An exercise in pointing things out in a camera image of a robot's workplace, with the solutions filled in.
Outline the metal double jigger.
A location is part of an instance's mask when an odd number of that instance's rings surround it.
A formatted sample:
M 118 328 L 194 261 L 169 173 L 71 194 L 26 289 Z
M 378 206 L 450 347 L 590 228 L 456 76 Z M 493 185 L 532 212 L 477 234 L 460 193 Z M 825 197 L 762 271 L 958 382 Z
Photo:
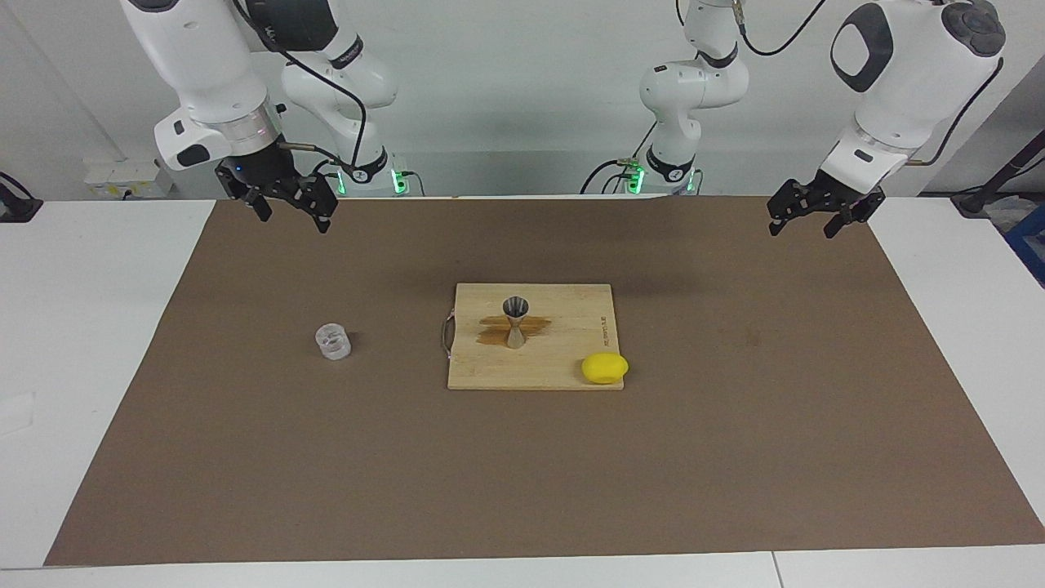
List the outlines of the metal double jigger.
M 527 342 L 526 335 L 522 334 L 522 320 L 527 317 L 529 309 L 529 302 L 521 296 L 511 296 L 501 304 L 501 311 L 503 311 L 504 316 L 507 317 L 509 323 L 509 331 L 506 336 L 506 346 L 508 349 L 521 349 Z

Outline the small clear glass cup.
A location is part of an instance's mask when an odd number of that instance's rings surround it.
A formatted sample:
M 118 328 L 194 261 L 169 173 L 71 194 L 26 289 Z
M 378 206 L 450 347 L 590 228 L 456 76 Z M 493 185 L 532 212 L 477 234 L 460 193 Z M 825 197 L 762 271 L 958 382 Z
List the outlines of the small clear glass cup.
M 343 325 L 336 323 L 321 325 L 314 339 L 325 359 L 339 361 L 351 354 L 352 345 Z

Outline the wooden cutting board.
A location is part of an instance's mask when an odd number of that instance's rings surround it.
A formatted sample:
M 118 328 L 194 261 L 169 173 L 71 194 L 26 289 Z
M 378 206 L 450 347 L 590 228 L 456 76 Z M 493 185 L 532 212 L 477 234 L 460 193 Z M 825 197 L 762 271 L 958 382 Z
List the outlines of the wooden cutting board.
M 510 320 L 503 311 L 512 296 L 529 305 L 518 350 L 508 347 Z M 590 383 L 581 368 L 591 354 L 619 350 L 609 284 L 456 284 L 449 390 L 623 390 L 622 380 Z

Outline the white wall socket box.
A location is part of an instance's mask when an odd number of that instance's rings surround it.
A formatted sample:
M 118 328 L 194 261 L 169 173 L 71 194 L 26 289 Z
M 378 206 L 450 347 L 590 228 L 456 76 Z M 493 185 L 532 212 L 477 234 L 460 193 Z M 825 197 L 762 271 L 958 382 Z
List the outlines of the white wall socket box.
M 167 198 L 173 190 L 171 177 L 157 160 L 89 164 L 83 184 L 97 198 Z

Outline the black stand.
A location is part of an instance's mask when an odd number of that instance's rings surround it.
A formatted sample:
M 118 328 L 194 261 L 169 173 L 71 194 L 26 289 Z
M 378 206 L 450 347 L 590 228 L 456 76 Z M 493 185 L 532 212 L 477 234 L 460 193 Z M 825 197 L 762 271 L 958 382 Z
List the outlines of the black stand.
M 989 203 L 996 199 L 998 191 L 1012 180 L 1023 177 L 1026 172 L 1032 172 L 1038 165 L 1045 163 L 1045 130 L 1041 130 L 1016 152 L 1004 167 L 1001 167 L 995 175 L 990 177 L 984 184 L 959 190 L 952 194 L 950 201 L 957 212 L 963 217 L 985 217 L 983 208 Z

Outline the blue crate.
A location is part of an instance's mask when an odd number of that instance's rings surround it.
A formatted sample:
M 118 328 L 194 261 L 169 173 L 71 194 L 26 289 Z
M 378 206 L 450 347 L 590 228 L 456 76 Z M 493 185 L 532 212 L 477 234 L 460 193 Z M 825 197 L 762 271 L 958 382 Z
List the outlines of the blue crate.
M 1012 252 L 1045 289 L 1045 203 L 1003 232 Z

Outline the black clamp mount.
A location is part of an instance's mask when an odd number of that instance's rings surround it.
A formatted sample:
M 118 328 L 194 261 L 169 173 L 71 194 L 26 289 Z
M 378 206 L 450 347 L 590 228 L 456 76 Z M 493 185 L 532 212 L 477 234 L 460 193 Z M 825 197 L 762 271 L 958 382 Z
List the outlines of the black clamp mount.
M 21 182 L 0 171 L 0 224 L 29 224 L 43 204 Z

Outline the brown table mat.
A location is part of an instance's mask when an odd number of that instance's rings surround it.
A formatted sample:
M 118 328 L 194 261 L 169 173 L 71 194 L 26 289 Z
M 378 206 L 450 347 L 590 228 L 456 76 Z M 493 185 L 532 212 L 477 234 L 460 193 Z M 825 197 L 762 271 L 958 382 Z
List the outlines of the brown table mat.
M 425 198 L 321 235 L 216 204 L 45 562 L 1045 543 L 869 227 L 767 224 Z M 459 283 L 611 284 L 625 389 L 447 389 Z

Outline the white paper label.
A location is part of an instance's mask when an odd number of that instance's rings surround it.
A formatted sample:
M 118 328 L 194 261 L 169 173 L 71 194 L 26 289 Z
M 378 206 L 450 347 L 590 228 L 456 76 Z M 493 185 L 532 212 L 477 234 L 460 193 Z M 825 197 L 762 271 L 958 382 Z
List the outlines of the white paper label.
M 0 398 L 0 438 L 22 431 L 33 425 L 36 394 L 10 395 Z

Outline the yellow lemon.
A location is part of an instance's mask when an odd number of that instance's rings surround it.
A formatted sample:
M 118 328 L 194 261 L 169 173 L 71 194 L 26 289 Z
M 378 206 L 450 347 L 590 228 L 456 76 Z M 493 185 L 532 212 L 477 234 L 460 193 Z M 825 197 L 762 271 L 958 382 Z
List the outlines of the yellow lemon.
M 580 369 L 587 383 L 593 385 L 616 385 L 622 383 L 630 370 L 624 356 L 618 353 L 597 353 L 585 357 Z

